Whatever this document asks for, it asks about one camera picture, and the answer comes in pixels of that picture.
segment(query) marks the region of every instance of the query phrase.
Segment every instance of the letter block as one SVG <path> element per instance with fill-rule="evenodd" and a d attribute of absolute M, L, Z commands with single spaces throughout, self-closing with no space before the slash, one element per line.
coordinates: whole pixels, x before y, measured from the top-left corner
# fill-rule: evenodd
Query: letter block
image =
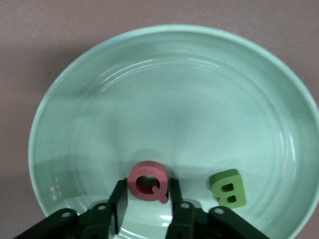
<path fill-rule="evenodd" d="M 146 187 L 140 184 L 142 176 L 155 177 L 153 185 Z M 144 201 L 159 200 L 165 204 L 168 202 L 168 172 L 163 165 L 154 161 L 143 161 L 136 164 L 128 177 L 129 191 L 138 199 Z"/>
<path fill-rule="evenodd" d="M 214 174 L 209 184 L 219 205 L 238 208 L 247 203 L 243 180 L 237 169 Z"/>

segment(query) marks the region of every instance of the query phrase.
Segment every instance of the letter b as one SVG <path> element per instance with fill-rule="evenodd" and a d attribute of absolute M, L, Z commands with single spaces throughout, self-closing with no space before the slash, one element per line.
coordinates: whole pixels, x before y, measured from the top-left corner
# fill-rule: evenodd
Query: letter b
<path fill-rule="evenodd" d="M 219 205 L 238 208 L 247 203 L 243 180 L 237 169 L 214 174 L 209 184 Z"/>

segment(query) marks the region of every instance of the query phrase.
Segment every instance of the bolt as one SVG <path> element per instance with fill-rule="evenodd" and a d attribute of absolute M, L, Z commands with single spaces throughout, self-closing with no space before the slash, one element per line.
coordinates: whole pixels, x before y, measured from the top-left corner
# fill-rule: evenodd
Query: bolt
<path fill-rule="evenodd" d="M 61 217 L 67 218 L 67 217 L 70 216 L 70 215 L 71 215 L 70 212 L 65 212 L 65 213 L 63 213 L 63 214 L 61 215 Z"/>
<path fill-rule="evenodd" d="M 104 209 L 106 209 L 106 206 L 105 206 L 105 205 L 100 205 L 100 206 L 98 207 L 98 210 L 104 210 Z"/>
<path fill-rule="evenodd" d="M 214 213 L 216 213 L 218 215 L 223 215 L 225 212 L 221 208 L 215 208 L 214 209 Z"/>
<path fill-rule="evenodd" d="M 187 208 L 190 208 L 190 205 L 188 203 L 182 203 L 180 207 L 187 209 Z"/>

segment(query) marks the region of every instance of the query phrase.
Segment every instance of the light green bowl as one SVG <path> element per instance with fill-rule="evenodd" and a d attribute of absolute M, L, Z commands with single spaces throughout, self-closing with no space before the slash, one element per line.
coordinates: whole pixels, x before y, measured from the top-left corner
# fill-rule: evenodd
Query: light green bowl
<path fill-rule="evenodd" d="M 316 104 L 278 58 L 225 31 L 163 25 L 109 39 L 61 73 L 35 115 L 29 166 L 46 215 L 108 199 L 144 160 L 207 211 L 209 177 L 236 168 L 247 204 L 234 211 L 291 239 L 319 199 L 318 145 Z M 164 238 L 170 203 L 129 198 L 118 238 Z"/>

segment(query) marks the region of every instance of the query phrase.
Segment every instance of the pink letter q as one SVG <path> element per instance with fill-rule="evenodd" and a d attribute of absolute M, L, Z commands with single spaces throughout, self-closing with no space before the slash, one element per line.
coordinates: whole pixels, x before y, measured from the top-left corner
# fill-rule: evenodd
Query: pink letter q
<path fill-rule="evenodd" d="M 157 180 L 152 188 L 146 188 L 138 182 L 138 178 L 151 175 Z M 128 178 L 129 191 L 138 199 L 144 201 L 156 201 L 167 203 L 168 172 L 163 165 L 154 161 L 144 161 L 136 164 Z"/>

